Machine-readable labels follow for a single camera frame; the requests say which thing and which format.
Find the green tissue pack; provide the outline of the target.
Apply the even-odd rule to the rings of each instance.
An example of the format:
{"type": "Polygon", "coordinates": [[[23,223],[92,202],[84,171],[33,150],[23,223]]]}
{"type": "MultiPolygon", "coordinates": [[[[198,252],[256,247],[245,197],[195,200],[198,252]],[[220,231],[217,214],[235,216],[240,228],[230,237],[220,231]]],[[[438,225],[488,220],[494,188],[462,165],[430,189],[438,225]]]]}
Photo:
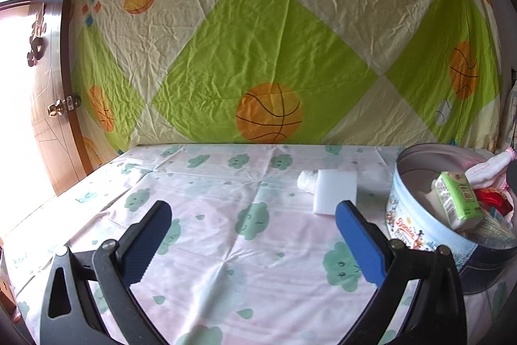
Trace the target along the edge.
{"type": "Polygon", "coordinates": [[[463,173],[441,172],[432,189],[452,230],[474,229],[483,220],[481,206],[463,173]]]}

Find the red drawstring pouch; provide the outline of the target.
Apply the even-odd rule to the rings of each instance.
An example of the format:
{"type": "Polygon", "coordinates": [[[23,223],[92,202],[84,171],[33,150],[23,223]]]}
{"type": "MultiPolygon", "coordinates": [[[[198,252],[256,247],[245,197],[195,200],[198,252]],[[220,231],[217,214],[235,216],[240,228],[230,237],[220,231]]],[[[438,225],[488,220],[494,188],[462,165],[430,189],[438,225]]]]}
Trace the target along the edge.
{"type": "Polygon", "coordinates": [[[495,187],[475,189],[474,193],[478,202],[486,211],[495,208],[502,216],[507,216],[513,211],[512,204],[506,194],[495,187]]]}

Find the pink white knitted cloth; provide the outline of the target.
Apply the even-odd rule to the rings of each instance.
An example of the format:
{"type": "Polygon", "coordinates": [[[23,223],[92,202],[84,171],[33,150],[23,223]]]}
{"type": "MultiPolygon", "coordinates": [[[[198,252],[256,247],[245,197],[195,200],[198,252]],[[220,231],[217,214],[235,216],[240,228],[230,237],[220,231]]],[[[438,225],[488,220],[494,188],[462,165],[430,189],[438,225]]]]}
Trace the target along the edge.
{"type": "Polygon", "coordinates": [[[514,149],[507,147],[501,153],[490,157],[488,161],[469,168],[465,172],[465,177],[473,189],[494,187],[504,190],[508,187],[506,170],[515,157],[514,149]]]}

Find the round cookie tin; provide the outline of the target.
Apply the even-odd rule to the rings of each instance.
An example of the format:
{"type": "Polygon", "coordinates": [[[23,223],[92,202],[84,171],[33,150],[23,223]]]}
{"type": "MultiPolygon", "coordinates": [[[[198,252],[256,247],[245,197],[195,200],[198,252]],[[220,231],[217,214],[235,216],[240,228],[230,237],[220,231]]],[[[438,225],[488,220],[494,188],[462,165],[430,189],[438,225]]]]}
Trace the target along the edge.
{"type": "Polygon", "coordinates": [[[463,292],[487,290],[516,261],[516,248],[498,250],[473,242],[437,218],[423,199],[443,171],[464,172],[487,161],[489,153],[453,145],[421,144],[403,150],[396,159],[385,222],[391,238],[414,250],[433,251],[446,245],[452,251],[463,292]]]}

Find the white sponge block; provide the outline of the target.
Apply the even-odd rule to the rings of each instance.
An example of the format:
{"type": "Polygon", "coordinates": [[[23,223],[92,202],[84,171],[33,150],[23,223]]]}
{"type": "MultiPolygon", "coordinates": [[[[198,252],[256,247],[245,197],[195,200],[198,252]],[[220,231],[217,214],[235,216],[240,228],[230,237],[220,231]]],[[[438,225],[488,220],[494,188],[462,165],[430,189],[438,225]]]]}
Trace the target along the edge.
{"type": "Polygon", "coordinates": [[[357,173],[334,169],[319,170],[315,182],[313,213],[334,215],[344,200],[357,202],[357,173]]]}

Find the small white cloth roll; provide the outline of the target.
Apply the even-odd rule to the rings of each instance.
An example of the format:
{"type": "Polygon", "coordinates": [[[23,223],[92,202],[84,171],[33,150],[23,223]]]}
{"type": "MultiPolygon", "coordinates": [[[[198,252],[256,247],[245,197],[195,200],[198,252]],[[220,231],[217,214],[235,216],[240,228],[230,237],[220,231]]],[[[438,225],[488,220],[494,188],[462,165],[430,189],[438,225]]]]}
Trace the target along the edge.
{"type": "Polygon", "coordinates": [[[304,170],[297,178],[297,187],[299,190],[314,194],[318,178],[318,170],[304,170]]]}

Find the cloud print tablecloth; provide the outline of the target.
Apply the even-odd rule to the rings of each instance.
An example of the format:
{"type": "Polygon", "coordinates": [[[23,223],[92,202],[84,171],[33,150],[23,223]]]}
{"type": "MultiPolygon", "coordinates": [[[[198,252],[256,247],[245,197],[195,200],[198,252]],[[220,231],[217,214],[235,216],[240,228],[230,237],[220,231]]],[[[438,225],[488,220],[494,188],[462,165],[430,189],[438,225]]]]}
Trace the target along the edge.
{"type": "MultiPolygon", "coordinates": [[[[27,217],[5,237],[4,267],[31,341],[56,253],[121,238],[162,200],[172,222],[130,286],[165,344],[342,344],[376,291],[336,226],[299,190],[304,170],[357,173],[363,217],[389,235],[385,208],[405,149],[321,145],[136,147],[27,217]]],[[[116,344],[129,344],[99,284],[89,282],[116,344]]],[[[379,344],[391,344],[415,293],[406,287],[379,344]]],[[[516,261],[494,285],[464,295],[466,344],[516,341],[516,261]]]]}

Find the door hanging ornament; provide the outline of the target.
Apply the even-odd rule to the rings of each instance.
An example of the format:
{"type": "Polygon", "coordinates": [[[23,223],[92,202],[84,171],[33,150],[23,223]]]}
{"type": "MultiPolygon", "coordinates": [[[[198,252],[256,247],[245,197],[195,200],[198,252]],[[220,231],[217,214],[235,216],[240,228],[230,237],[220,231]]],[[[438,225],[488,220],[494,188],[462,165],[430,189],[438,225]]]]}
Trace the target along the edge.
{"type": "Polygon", "coordinates": [[[38,61],[44,56],[46,47],[43,35],[46,30],[47,24],[44,21],[44,13],[39,11],[35,16],[34,23],[32,24],[30,50],[27,53],[27,64],[29,67],[36,66],[38,61]]]}

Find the green yellow basketball sheet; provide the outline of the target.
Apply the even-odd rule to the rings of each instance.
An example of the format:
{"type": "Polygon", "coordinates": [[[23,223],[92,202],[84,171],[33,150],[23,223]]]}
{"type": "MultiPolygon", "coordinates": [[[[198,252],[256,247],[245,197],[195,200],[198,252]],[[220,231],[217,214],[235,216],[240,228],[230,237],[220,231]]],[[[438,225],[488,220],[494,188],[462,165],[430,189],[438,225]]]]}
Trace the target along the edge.
{"type": "Polygon", "coordinates": [[[491,0],[74,0],[70,30],[94,166],[187,142],[497,145],[491,0]]]}

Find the wooden door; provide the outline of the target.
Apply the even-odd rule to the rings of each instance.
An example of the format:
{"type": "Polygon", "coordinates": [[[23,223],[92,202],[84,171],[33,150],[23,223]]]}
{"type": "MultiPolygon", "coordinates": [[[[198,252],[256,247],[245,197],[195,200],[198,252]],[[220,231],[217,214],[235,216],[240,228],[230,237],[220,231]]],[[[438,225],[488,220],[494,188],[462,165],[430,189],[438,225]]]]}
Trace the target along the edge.
{"type": "Polygon", "coordinates": [[[57,195],[93,172],[82,139],[77,109],[57,117],[49,117],[47,106],[69,95],[78,95],[72,88],[70,65],[70,21],[73,0],[10,0],[1,3],[1,11],[27,7],[28,14],[44,13],[47,30],[43,35],[45,53],[34,67],[32,77],[32,127],[47,174],[57,195]]]}

